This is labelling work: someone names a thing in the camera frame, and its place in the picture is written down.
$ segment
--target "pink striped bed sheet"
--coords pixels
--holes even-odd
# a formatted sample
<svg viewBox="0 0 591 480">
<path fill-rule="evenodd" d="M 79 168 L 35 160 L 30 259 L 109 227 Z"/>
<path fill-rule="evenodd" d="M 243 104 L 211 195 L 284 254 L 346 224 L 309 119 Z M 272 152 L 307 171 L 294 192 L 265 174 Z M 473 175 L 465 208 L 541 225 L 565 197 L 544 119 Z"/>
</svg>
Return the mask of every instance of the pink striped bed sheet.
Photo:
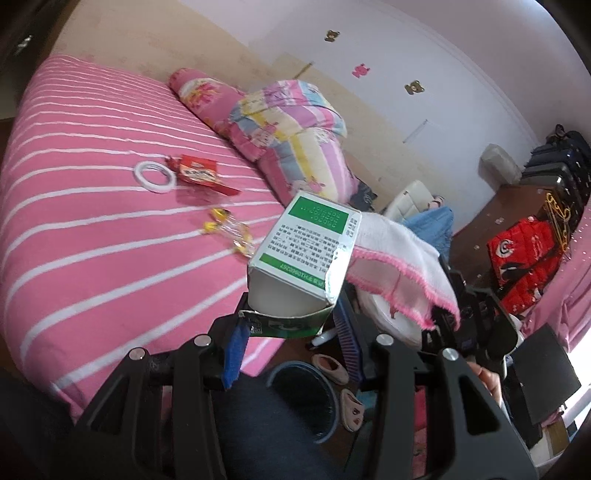
<svg viewBox="0 0 591 480">
<path fill-rule="evenodd" d="M 140 161 L 192 154 L 219 162 L 235 197 L 135 181 Z M 123 356 L 179 347 L 231 313 L 246 259 L 203 235 L 213 206 L 264 238 L 283 211 L 257 169 L 163 83 L 68 56 L 31 80 L 0 177 L 2 334 L 17 367 L 76 418 Z M 281 345 L 252 338 L 242 370 Z"/>
</svg>

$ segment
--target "colorful quilt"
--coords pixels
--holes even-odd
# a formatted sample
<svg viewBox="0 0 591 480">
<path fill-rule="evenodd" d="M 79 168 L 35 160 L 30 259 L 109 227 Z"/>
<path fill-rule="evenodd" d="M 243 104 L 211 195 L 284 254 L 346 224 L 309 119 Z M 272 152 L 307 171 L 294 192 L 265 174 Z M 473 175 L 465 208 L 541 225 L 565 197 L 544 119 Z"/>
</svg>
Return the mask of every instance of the colorful quilt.
<svg viewBox="0 0 591 480">
<path fill-rule="evenodd" d="M 314 85 L 282 80 L 247 95 L 232 110 L 228 132 L 283 205 L 299 190 L 339 203 L 357 191 L 340 147 L 345 122 Z"/>
</svg>

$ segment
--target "pink slipper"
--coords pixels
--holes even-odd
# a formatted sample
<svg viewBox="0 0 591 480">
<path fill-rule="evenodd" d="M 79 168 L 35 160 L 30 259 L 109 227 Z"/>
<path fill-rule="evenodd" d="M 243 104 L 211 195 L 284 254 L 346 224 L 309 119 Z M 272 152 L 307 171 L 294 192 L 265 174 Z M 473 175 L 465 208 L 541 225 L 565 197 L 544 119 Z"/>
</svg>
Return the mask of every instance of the pink slipper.
<svg viewBox="0 0 591 480">
<path fill-rule="evenodd" d="M 312 357 L 312 365 L 337 385 L 346 385 L 349 383 L 349 374 L 347 370 L 345 370 L 345 367 L 331 356 L 317 353 Z"/>
<path fill-rule="evenodd" d="M 340 392 L 340 416 L 345 427 L 350 432 L 357 432 L 363 424 L 365 406 L 357 400 L 351 390 L 344 388 Z"/>
</svg>

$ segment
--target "red snack package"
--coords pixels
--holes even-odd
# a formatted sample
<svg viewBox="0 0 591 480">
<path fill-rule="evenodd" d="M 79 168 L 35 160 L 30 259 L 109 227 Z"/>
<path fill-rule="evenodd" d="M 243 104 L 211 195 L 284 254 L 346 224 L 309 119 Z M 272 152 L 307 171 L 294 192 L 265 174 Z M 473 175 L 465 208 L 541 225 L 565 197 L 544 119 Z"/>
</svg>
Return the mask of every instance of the red snack package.
<svg viewBox="0 0 591 480">
<path fill-rule="evenodd" d="M 241 191 L 224 185 L 217 176 L 217 162 L 208 158 L 168 157 L 166 165 L 177 174 L 179 180 L 194 183 L 223 193 L 224 195 L 238 195 Z"/>
</svg>

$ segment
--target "white chair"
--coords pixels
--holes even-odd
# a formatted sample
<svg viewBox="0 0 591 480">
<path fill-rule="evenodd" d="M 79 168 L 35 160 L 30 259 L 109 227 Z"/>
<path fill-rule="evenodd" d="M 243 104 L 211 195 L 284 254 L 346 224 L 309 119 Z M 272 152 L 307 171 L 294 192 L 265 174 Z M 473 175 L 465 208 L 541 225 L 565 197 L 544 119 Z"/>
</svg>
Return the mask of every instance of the white chair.
<svg viewBox="0 0 591 480">
<path fill-rule="evenodd" d="M 384 216 L 400 222 L 428 209 L 433 195 L 422 181 L 415 180 L 398 195 L 386 208 Z"/>
</svg>

